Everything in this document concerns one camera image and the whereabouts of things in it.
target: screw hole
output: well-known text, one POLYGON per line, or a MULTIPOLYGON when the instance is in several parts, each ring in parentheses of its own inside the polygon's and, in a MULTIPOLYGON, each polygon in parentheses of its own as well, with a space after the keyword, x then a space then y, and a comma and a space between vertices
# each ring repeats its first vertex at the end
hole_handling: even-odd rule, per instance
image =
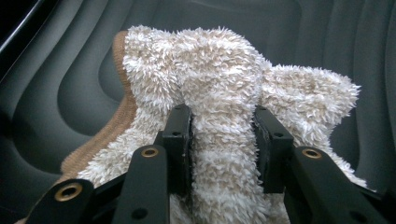
POLYGON ((140 220, 145 218, 148 215, 148 210, 145 208, 137 208, 132 212, 132 218, 136 220, 140 220))
POLYGON ((367 217, 363 215, 362 213, 355 212, 355 211, 350 211, 349 212, 350 216, 358 221, 359 223, 366 223, 367 222, 367 217))
POLYGON ((283 137, 283 133, 274 133, 276 137, 283 137))
POLYGON ((314 150, 314 149, 310 149, 310 148, 306 148, 303 150, 303 154, 311 159, 320 159, 321 158, 321 154, 320 152, 314 150))
POLYGON ((143 157, 147 157, 147 158, 155 157, 155 156, 157 156, 158 152, 159 152, 159 151, 158 151, 157 148, 155 148, 155 147, 149 147, 149 148, 146 148, 146 149, 144 149, 144 150, 142 151, 142 156, 143 156, 143 157))
POLYGON ((63 186, 55 193, 55 200, 58 202, 66 202, 76 198, 82 192, 82 185, 79 183, 71 183, 63 186))
POLYGON ((64 196, 64 197, 70 197, 70 195, 76 193, 76 191, 77 191, 76 188, 65 189, 65 190, 62 192, 62 196, 64 196))

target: fuzzy texture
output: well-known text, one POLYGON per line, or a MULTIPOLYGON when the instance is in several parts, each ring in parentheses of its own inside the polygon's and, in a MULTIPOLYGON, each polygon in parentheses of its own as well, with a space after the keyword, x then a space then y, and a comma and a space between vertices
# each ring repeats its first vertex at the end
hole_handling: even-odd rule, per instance
POLYGON ((276 115, 295 146, 323 149, 353 182, 365 186, 329 142, 359 93, 347 77, 309 67, 272 67, 229 30, 170 34, 132 27, 123 64, 138 109, 131 127, 78 174, 96 187, 125 173, 134 151, 152 144, 171 108, 181 103, 194 115, 192 208, 172 195, 172 223, 288 222, 282 195, 264 195, 260 187, 251 129, 255 105, 276 115))

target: curved groove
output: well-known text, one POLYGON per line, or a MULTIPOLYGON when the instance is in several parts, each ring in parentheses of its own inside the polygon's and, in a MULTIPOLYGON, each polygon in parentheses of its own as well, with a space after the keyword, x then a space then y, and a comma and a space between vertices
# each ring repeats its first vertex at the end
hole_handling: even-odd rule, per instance
POLYGON ((83 2, 78 8, 63 36, 28 84, 14 113, 13 133, 16 149, 33 166, 49 173, 59 174, 60 163, 64 157, 82 141, 87 140, 86 135, 71 132, 64 127, 56 98, 57 87, 80 52, 85 42, 84 34, 89 31, 84 27, 84 23, 75 23, 76 18, 81 18, 84 14, 91 15, 89 11, 84 11, 86 8, 90 9, 89 2, 83 2), (29 126, 33 127, 34 132, 28 132, 32 130, 29 126), (59 150, 56 154, 52 153, 55 148, 59 150))
POLYGON ((264 3, 255 5, 257 10, 252 13, 246 13, 242 9, 239 11, 240 8, 236 8, 235 10, 239 12, 235 13, 230 10, 221 10, 218 7, 198 4, 197 1, 189 1, 182 8, 182 12, 177 12, 178 18, 160 28, 177 31, 199 27, 203 29, 224 27, 243 35, 258 52, 265 54, 270 34, 270 21, 272 20, 270 12, 274 4, 264 3))
MULTIPOLYGON (((323 51, 323 67, 348 76, 352 80, 353 54, 361 7, 362 1, 334 1, 323 51)), ((358 166, 359 142, 357 138, 345 141, 344 137, 357 136, 356 122, 356 110, 353 109, 350 117, 343 118, 342 123, 335 127, 331 135, 333 150, 348 161, 352 169, 358 166)))
POLYGON ((53 50, 59 46, 63 34, 69 29, 72 18, 78 13, 82 0, 74 4, 59 3, 50 15, 49 21, 42 26, 39 33, 14 63, 1 81, 1 109, 12 117, 21 96, 35 77, 42 64, 51 57, 53 50))
POLYGON ((18 27, 15 28, 4 42, 0 43, 0 62, 2 62, 0 66, 0 81, 7 74, 7 70, 18 59, 23 49, 29 44, 31 38, 41 28, 42 23, 47 19, 56 5, 57 1, 36 0, 18 27))
MULTIPOLYGON (((37 169, 16 151, 4 150, 14 146, 12 143, 3 140, 0 136, 0 148, 2 148, 0 170, 7 171, 7 175, 1 175, 0 209, 4 207, 13 209, 14 213, 21 215, 19 217, 21 219, 30 212, 31 206, 42 197, 43 189, 49 189, 54 181, 59 178, 59 175, 37 169)), ((2 223, 14 223, 4 221, 3 215, 5 213, 3 212, 0 221, 2 223)))
POLYGON ((361 149, 356 175, 365 178, 368 186, 379 193, 387 189, 396 160, 394 144, 389 141, 392 136, 384 76, 391 7, 386 1, 365 3, 358 25, 354 58, 355 81, 362 86, 356 108, 361 149))
POLYGON ((385 82, 393 143, 396 143, 396 3, 390 16, 385 58, 385 82))
POLYGON ((268 5, 271 1, 260 0, 190 0, 191 3, 201 5, 203 7, 210 7, 222 12, 228 11, 232 13, 262 13, 261 8, 268 5))
POLYGON ((98 83, 107 97, 115 103, 119 103, 124 95, 119 75, 117 74, 115 64, 113 63, 113 54, 109 50, 106 57, 99 65, 98 83))
POLYGON ((266 41, 265 57, 272 64, 294 64, 302 8, 294 0, 279 0, 278 3, 269 12, 272 26, 266 41))
POLYGON ((78 133, 96 134, 119 104, 103 92, 98 74, 101 62, 111 49, 113 36, 120 29, 120 25, 112 24, 120 24, 124 20, 122 15, 128 11, 127 7, 123 7, 124 11, 118 10, 115 16, 120 5, 120 1, 108 2, 103 7, 100 18, 94 23, 87 41, 64 75, 58 91, 59 112, 65 123, 78 133))
POLYGON ((295 63, 302 66, 322 67, 325 35, 333 1, 300 1, 302 18, 297 41, 295 63))

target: dark gray surface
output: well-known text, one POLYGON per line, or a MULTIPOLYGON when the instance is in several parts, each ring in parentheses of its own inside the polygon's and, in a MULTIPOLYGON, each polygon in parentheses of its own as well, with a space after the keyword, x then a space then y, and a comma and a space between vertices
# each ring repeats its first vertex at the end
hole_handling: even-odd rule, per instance
POLYGON ((61 161, 111 118, 122 98, 112 39, 139 24, 227 27, 273 64, 351 77, 361 85, 358 108, 335 129, 332 146, 371 188, 383 192, 395 181, 394 1, 60 1, 0 83, 2 223, 26 215, 61 161))

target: black metal bracket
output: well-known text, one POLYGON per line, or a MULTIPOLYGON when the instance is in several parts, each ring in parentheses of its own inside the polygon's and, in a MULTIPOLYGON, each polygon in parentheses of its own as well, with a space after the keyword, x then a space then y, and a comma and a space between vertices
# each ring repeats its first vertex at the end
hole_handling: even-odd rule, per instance
MULTIPOLYGON (((60 183, 27 223, 169 223, 169 194, 191 192, 191 120, 187 106, 176 106, 154 144, 134 153, 127 174, 97 189, 82 179, 60 183)), ((295 148, 262 106, 253 121, 264 193, 285 193, 291 223, 396 223, 394 190, 381 197, 357 188, 323 151, 295 148)))

